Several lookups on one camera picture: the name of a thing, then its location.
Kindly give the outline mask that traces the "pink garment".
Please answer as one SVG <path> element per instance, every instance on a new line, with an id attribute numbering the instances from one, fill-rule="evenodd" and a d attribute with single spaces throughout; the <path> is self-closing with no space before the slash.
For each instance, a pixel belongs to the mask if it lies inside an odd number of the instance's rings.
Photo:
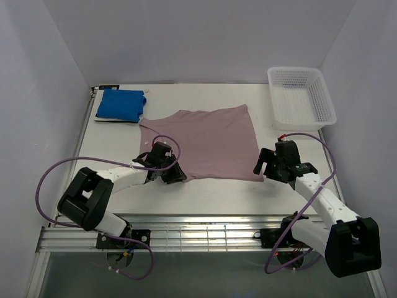
<path id="1" fill-rule="evenodd" d="M 263 180 L 253 172 L 259 147 L 247 105 L 210 112 L 180 110 L 163 119 L 142 119 L 139 127 L 140 152 L 150 151 L 152 141 L 167 142 L 180 156 L 187 180 Z"/>

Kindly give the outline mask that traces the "blue tank top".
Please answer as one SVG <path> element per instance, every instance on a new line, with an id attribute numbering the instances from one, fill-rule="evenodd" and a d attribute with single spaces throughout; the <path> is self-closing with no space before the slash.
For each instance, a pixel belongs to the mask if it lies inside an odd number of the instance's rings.
<path id="1" fill-rule="evenodd" d="M 146 97 L 140 90 L 105 90 L 96 116 L 139 122 Z"/>

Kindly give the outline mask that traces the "black white striped tank top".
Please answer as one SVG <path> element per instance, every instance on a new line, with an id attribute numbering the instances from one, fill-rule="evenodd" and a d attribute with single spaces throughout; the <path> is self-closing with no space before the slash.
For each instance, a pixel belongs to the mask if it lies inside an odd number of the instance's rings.
<path id="1" fill-rule="evenodd" d="M 95 122 L 105 122 L 105 123 L 128 123 L 128 124 L 137 124 L 138 122 L 134 122 L 131 120 L 121 120 L 121 119 L 112 119 L 112 118 L 102 118 L 98 116 L 94 116 Z"/>

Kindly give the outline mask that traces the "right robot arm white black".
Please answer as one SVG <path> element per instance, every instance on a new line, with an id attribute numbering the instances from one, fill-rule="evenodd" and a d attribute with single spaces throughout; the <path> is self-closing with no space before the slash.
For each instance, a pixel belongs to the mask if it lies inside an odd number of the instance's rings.
<path id="1" fill-rule="evenodd" d="M 278 229 L 259 238 L 262 246 L 275 253 L 280 245 L 302 243 L 324 257 L 330 271 L 338 278 L 381 268 L 379 228 L 371 217 L 363 218 L 349 209 L 321 179 L 311 163 L 303 163 L 296 143 L 279 140 L 274 150 L 260 151 L 254 174 L 289 184 L 306 199 L 304 208 L 312 207 L 325 224 L 318 224 L 295 212 L 282 220 Z"/>

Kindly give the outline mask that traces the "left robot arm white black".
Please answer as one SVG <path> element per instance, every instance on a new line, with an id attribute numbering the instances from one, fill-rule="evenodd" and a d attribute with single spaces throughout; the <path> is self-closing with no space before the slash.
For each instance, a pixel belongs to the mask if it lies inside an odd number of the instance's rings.
<path id="1" fill-rule="evenodd" d="M 104 232 L 110 235 L 116 247 L 125 248 L 132 240 L 129 223 L 107 210 L 110 197 L 157 178 L 166 184 L 187 179 L 172 148 L 161 142 L 154 143 L 151 151 L 138 155 L 128 166 L 102 171 L 81 168 L 62 195 L 57 209 L 85 231 Z"/>

